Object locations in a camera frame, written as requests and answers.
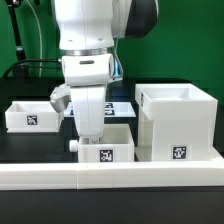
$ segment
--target green backdrop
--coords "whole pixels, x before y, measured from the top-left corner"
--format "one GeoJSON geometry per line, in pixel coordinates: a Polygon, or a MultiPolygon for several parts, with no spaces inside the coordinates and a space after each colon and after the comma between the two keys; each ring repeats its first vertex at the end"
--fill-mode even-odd
{"type": "MultiPolygon", "coordinates": [[[[50,2],[42,0],[35,9],[43,32],[44,58],[57,58],[59,33],[50,2]]],[[[147,37],[119,42],[125,77],[187,79],[224,104],[224,1],[160,0],[159,4],[158,24],[147,37]]],[[[39,58],[37,25],[26,0],[16,12],[27,57],[39,58]]],[[[0,74],[15,61],[8,10],[5,1],[0,1],[0,74]]],[[[45,70],[43,76],[62,74],[45,70]]]]}

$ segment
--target white box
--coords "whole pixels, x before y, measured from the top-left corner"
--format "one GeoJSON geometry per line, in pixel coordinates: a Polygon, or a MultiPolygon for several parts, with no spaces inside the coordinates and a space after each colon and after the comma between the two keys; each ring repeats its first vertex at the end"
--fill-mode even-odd
{"type": "Polygon", "coordinates": [[[138,144],[148,161],[206,161],[217,154],[215,98],[192,84],[138,84],[135,97],[138,144]]]}
{"type": "Polygon", "coordinates": [[[49,102],[14,101],[5,112],[8,132],[58,132],[64,119],[49,102]]]}
{"type": "Polygon", "coordinates": [[[99,144],[80,138],[78,159],[81,163],[133,162],[134,142],[128,124],[105,124],[99,144]]]}

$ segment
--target black surface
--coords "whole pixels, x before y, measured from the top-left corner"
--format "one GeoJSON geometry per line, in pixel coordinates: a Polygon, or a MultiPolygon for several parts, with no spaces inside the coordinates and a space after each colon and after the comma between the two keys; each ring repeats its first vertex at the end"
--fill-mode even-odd
{"type": "Polygon", "coordinates": [[[223,223],[223,189],[216,191],[0,192],[4,224],[223,223]]]}
{"type": "MultiPolygon", "coordinates": [[[[74,123],[66,119],[60,132],[6,134],[4,112],[13,100],[49,100],[63,80],[0,79],[0,161],[75,162],[68,141],[76,137],[74,123]]],[[[135,83],[185,80],[126,80],[108,86],[107,101],[134,102],[135,83]]],[[[215,142],[223,149],[223,110],[217,116],[215,142]]],[[[220,224],[224,220],[224,187],[137,188],[104,190],[0,191],[3,224],[220,224]]]]}

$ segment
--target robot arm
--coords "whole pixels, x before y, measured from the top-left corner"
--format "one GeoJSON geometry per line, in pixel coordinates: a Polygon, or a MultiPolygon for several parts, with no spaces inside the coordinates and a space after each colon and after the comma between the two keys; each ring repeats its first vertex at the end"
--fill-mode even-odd
{"type": "MultiPolygon", "coordinates": [[[[114,73],[110,53],[113,37],[145,36],[156,23],[157,0],[66,0],[66,3],[54,0],[53,3],[61,33],[60,49],[64,51],[63,74],[66,88],[70,88],[76,128],[80,137],[95,140],[103,134],[106,87],[114,73]]],[[[60,94],[54,91],[54,107],[57,107],[56,95],[60,94]]]]}

